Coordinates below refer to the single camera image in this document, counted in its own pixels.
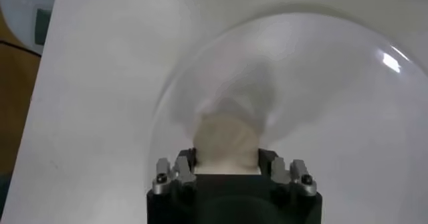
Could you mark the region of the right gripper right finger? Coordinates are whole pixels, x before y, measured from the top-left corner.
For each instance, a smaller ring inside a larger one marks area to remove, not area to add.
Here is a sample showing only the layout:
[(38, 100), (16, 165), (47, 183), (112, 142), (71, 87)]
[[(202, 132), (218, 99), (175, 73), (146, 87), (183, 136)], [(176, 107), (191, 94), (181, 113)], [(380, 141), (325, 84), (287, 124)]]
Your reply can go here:
[(262, 175), (285, 187), (288, 192), (304, 197), (314, 197), (317, 194), (317, 183), (303, 160), (294, 159), (287, 166), (276, 152), (259, 149), (258, 167)]

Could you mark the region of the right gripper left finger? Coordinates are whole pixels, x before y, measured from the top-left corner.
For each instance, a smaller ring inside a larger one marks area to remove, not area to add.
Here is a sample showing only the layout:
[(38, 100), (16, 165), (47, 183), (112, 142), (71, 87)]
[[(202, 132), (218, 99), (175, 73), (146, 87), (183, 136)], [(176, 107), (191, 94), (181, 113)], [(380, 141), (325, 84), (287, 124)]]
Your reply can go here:
[(192, 185), (197, 177), (194, 174), (196, 165), (196, 149), (180, 151), (174, 165), (167, 158), (160, 158), (156, 163), (156, 175), (152, 180), (154, 195), (167, 195), (176, 186)]

